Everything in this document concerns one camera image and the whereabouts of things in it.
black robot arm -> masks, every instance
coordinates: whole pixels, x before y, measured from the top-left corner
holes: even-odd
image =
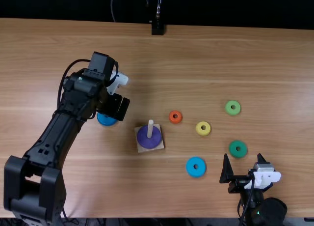
[[[239,214],[239,226],[282,226],[287,213],[287,206],[279,199],[264,199],[263,196],[263,193],[273,186],[272,182],[268,181],[263,185],[265,177],[272,177],[272,174],[278,176],[278,172],[261,154],[257,155],[257,160],[247,175],[234,175],[228,155],[225,154],[219,183],[229,183],[228,193],[240,194],[238,214],[241,205],[243,206],[243,213],[241,217]],[[255,175],[260,176],[256,173],[265,173],[260,178],[260,186],[254,186]]]
[[[93,53],[87,69],[61,81],[61,100],[39,140],[22,158],[10,156],[4,167],[4,207],[32,226],[54,225],[66,198],[62,168],[82,125],[96,112],[122,121],[129,99],[110,95],[107,87],[114,65],[107,55]],[[26,177],[40,176],[40,183]]]

yellow ring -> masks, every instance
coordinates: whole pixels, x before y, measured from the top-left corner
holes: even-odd
[[[199,122],[195,128],[196,132],[201,136],[206,136],[210,133],[210,125],[205,121]]]

black background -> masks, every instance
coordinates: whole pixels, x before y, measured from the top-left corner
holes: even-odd
[[[157,0],[114,0],[116,21],[149,23]],[[166,24],[314,29],[314,0],[163,0]],[[110,0],[0,0],[0,17],[111,22]]]

wooden table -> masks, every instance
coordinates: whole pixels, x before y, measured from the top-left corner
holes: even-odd
[[[239,195],[219,184],[223,154],[242,140],[248,155],[232,158],[246,174],[262,153],[282,180],[265,193],[288,205],[288,217],[314,216],[314,32],[309,30],[168,26],[0,19],[0,177],[10,155],[22,157],[56,108],[65,68],[98,51],[119,62],[130,83],[124,122],[88,121],[70,149],[63,176],[71,217],[236,217]],[[85,67],[81,63],[73,71]],[[238,116],[224,105],[241,103]],[[183,121],[171,124],[179,110]],[[166,148],[138,154],[134,127],[161,124]],[[209,136],[195,131],[199,121]],[[191,178],[192,156],[207,164]],[[0,187],[0,202],[3,186]],[[12,214],[1,206],[0,217]]]

wooden base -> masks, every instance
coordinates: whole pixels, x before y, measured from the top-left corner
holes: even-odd
[[[158,128],[159,131],[160,131],[160,133],[161,133],[160,125],[159,125],[159,124],[154,124],[154,126],[155,126],[156,128]],[[137,141],[137,132],[138,132],[138,130],[139,130],[140,128],[142,128],[142,126],[134,128],[134,131],[135,131],[135,140],[136,140],[136,144],[137,144],[137,151],[138,151],[138,153],[142,153],[142,152],[146,152],[146,151],[154,151],[154,150],[164,149],[164,148],[165,148],[164,145],[163,145],[162,135],[161,135],[161,142],[159,143],[159,145],[158,145],[157,147],[155,147],[155,148],[153,148],[153,149],[146,149],[146,148],[143,148],[143,147],[138,143],[138,141]]]

